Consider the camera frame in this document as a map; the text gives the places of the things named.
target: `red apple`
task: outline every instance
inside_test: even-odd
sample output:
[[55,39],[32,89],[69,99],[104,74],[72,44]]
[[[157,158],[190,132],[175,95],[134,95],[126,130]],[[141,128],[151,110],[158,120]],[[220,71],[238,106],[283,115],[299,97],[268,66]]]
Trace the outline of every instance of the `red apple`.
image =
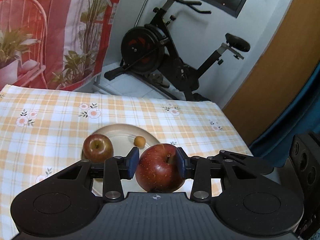
[[92,134],[83,143],[84,156],[94,163],[103,163],[113,157],[113,146],[110,139],[103,134]]
[[136,170],[136,179],[145,191],[174,192],[183,183],[175,162],[176,147],[157,144],[143,152]]

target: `plate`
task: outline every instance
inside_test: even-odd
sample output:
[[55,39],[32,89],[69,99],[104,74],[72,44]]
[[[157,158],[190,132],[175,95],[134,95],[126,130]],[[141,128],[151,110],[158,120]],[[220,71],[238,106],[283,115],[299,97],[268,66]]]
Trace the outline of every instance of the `plate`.
[[[156,137],[146,130],[125,123],[110,124],[96,130],[92,134],[107,136],[113,145],[114,156],[127,156],[132,147],[135,147],[133,142],[136,136],[143,136],[146,139],[146,146],[143,149],[139,149],[140,155],[149,147],[160,143]],[[83,151],[81,159],[86,159]],[[145,192],[137,183],[135,176],[131,180],[122,179],[121,184],[124,196],[128,192]],[[94,179],[92,192],[97,196],[102,196],[102,179]]]

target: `red printed curtain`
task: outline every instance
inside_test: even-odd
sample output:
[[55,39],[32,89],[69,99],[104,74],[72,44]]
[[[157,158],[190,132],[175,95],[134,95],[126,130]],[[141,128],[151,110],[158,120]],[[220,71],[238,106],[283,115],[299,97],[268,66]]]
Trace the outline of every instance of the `red printed curtain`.
[[0,0],[0,89],[73,91],[102,69],[119,0]]

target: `exercise bike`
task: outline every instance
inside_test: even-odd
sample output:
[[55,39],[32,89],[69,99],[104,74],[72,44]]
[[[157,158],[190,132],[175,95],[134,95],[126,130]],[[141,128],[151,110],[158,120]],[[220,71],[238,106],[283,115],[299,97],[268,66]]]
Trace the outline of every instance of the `exercise bike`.
[[195,101],[195,95],[192,92],[199,88],[199,78],[215,62],[218,61],[219,65],[223,63],[220,57],[226,50],[231,51],[236,59],[244,59],[235,49],[248,52],[250,44],[227,33],[227,44],[222,43],[220,48],[214,51],[198,69],[184,63],[179,57],[167,27],[171,21],[175,20],[175,17],[171,15],[168,22],[163,19],[174,2],[184,4],[197,13],[211,14],[211,11],[201,11],[194,7],[195,5],[202,5],[200,1],[167,0],[162,8],[154,8],[153,12],[156,15],[150,24],[132,28],[125,34],[121,43],[122,63],[124,62],[125,65],[121,64],[120,67],[106,72],[104,74],[106,79],[112,80],[129,70],[141,77],[158,70],[176,89],[184,93],[187,101]]

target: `table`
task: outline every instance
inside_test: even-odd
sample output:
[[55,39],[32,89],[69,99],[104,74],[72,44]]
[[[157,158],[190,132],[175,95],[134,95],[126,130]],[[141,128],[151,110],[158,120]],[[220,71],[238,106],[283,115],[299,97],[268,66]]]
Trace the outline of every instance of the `table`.
[[[212,102],[130,98],[6,85],[0,92],[0,239],[17,229],[14,197],[80,160],[84,139],[111,123],[139,126],[162,143],[207,157],[219,150],[251,155],[230,121]],[[212,194],[221,186],[212,180]],[[192,181],[182,190],[190,191]]]

